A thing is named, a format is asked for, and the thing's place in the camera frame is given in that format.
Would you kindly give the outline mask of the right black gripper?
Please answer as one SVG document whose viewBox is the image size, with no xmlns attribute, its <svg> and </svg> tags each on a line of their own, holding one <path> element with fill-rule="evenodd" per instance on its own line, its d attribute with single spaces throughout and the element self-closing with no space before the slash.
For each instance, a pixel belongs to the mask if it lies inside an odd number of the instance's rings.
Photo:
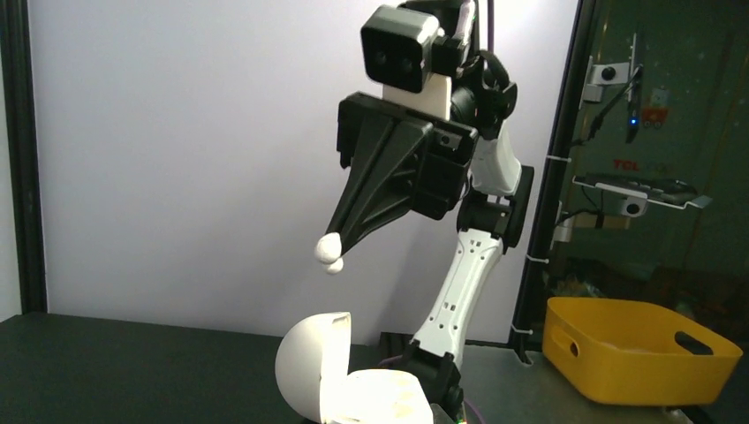
<svg viewBox="0 0 749 424">
<path fill-rule="evenodd" d="M 358 92 L 338 105 L 337 150 L 350 173 L 325 232 L 342 257 L 371 232 L 410 211 L 438 220 L 452 210 L 478 132 Z"/>
</svg>

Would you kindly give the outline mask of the white earbud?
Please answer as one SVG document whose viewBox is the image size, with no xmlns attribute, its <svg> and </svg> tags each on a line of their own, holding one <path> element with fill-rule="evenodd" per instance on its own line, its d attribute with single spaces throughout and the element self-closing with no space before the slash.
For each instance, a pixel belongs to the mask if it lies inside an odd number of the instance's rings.
<svg viewBox="0 0 749 424">
<path fill-rule="evenodd" d="M 343 245 L 338 232 L 322 236 L 314 247 L 315 259 L 325 265 L 332 264 L 342 257 Z"/>
<path fill-rule="evenodd" d="M 338 258 L 336 261 L 326 264 L 324 266 L 324 270 L 329 275 L 336 275 L 340 273 L 344 268 L 344 260 L 342 258 Z"/>
</svg>

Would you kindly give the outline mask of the white charging case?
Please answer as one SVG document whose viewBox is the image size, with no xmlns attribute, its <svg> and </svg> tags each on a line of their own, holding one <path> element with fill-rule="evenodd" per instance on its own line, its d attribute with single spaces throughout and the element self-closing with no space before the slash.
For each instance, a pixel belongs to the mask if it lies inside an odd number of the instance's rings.
<svg viewBox="0 0 749 424">
<path fill-rule="evenodd" d="M 276 386 L 286 404 L 314 423 L 432 423 L 434 413 L 415 375 L 386 368 L 350 371 L 352 317 L 310 315 L 276 351 Z"/>
</svg>

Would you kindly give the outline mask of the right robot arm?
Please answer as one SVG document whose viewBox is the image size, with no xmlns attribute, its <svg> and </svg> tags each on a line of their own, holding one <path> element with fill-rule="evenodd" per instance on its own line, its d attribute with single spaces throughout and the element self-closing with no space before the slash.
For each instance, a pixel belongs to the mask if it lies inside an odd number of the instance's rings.
<svg viewBox="0 0 749 424">
<path fill-rule="evenodd" d="M 474 1 L 381 5 L 359 31 L 380 96 L 357 92 L 337 110 L 337 152 L 349 175 L 315 255 L 337 272 L 364 237 L 414 212 L 456 210 L 457 245 L 430 312 L 393 367 L 427 401 L 463 421 L 466 332 L 482 288 L 517 246 L 534 170 L 514 154 L 507 119 L 518 86 L 480 34 Z"/>
</svg>

